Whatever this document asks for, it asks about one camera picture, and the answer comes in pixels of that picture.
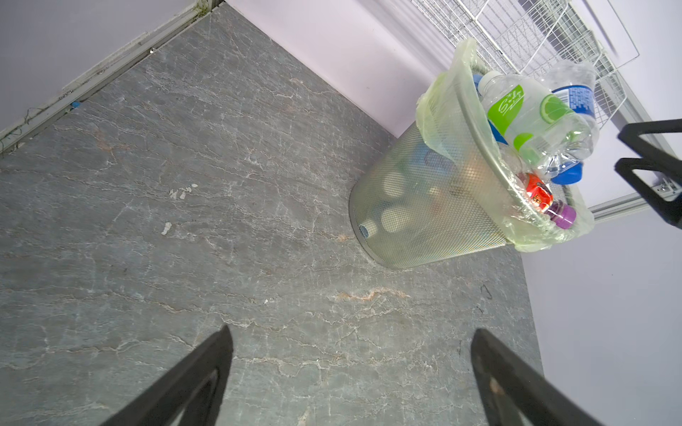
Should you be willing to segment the small purple cap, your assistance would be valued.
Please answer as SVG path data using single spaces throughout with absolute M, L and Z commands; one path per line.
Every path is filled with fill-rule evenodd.
M 549 216 L 550 220 L 552 220 L 557 227 L 564 230 L 570 229 L 577 218 L 575 209 L 562 200 L 554 202 L 549 209 L 545 211 L 545 214 Z

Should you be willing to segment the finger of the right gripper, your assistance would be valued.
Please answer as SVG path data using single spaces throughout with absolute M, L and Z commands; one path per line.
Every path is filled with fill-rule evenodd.
M 616 173 L 624 179 L 637 194 L 668 225 L 681 228 L 681 195 L 674 200 L 666 201 L 644 180 L 635 174 L 635 170 L 662 172 L 665 177 L 681 186 L 681 161 L 666 154 L 644 140 L 644 135 L 681 133 L 681 120 L 664 120 L 626 124 L 618 134 L 618 139 L 639 158 L 622 158 L 615 165 Z

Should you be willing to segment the blue label bottle blue cap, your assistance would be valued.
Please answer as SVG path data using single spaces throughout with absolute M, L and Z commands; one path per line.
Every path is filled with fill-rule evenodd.
M 545 152 L 549 156 L 545 172 L 556 185 L 573 185 L 582 179 L 584 161 L 599 140 L 595 83 L 596 70 L 587 61 L 561 60 L 543 76 L 543 84 L 571 110 L 545 133 Z

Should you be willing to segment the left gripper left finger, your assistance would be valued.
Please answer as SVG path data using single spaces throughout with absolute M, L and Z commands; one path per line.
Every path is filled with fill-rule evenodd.
M 212 334 L 106 425 L 214 425 L 234 354 L 229 327 Z

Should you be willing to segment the light green label bottle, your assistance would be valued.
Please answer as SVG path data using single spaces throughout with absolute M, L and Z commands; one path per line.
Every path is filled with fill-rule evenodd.
M 490 71 L 477 91 L 489 123 L 538 174 L 555 177 L 592 154 L 591 126 L 535 79 Z

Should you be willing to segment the green-lined mesh waste bin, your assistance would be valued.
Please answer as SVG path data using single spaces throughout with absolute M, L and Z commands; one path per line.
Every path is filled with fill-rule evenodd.
M 545 250 L 588 234 L 594 216 L 577 189 L 538 174 L 489 123 L 477 83 L 490 71 L 469 38 L 417 103 L 416 120 L 353 187 L 349 213 L 362 248 L 407 269 L 507 244 Z M 527 196 L 536 174 L 577 212 L 555 225 Z

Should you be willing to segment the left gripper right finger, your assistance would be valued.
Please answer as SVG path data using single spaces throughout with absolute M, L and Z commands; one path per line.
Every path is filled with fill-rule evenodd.
M 471 362 L 489 425 L 598 425 L 485 328 L 474 332 Z

